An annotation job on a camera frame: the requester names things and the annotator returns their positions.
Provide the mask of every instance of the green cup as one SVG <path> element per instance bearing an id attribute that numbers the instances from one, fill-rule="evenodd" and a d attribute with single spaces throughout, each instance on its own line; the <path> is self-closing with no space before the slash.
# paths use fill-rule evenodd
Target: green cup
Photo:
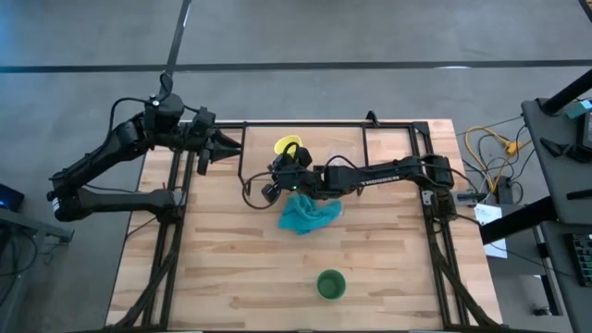
<path id="1" fill-rule="evenodd" d="M 336 301 L 345 293 L 345 277 L 335 269 L 328 269 L 316 279 L 316 289 L 324 299 Z"/>

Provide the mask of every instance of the teal cloth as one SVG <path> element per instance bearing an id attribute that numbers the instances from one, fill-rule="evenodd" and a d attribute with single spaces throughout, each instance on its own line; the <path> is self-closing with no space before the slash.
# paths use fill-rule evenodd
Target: teal cloth
<path id="1" fill-rule="evenodd" d="M 319 208 L 316 201 L 308 195 L 293 194 L 288 198 L 277 225 L 281 229 L 294 230 L 297 235 L 304 235 L 326 227 L 340 213 L 341 201 L 334 201 Z"/>

